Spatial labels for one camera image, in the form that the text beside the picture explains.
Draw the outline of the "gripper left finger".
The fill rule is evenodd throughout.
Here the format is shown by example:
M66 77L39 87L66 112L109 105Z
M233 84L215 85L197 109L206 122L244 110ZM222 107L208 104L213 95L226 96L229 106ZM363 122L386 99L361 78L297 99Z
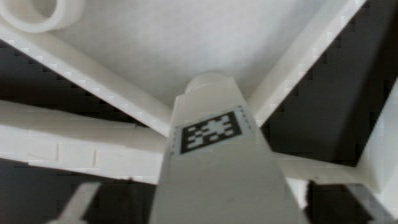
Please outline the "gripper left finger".
M132 181L84 183L46 224L148 224L155 190Z

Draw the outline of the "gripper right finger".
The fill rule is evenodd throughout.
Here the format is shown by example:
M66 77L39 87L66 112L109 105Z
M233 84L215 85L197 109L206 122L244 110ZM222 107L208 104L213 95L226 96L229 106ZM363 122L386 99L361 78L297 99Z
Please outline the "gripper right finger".
M308 183L304 213L311 224L391 224L391 213L363 184Z

